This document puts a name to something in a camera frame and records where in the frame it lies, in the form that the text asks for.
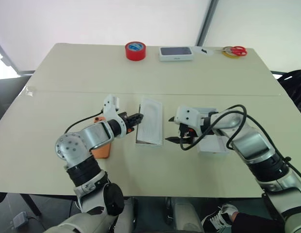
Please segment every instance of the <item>tape roll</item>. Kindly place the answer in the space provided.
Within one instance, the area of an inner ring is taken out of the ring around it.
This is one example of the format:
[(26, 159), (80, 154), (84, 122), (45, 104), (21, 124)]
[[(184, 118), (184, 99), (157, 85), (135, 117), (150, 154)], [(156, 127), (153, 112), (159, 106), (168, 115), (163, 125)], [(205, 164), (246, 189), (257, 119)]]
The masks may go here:
[(132, 61), (141, 61), (146, 56), (146, 46), (142, 42), (133, 41), (125, 46), (126, 56)]

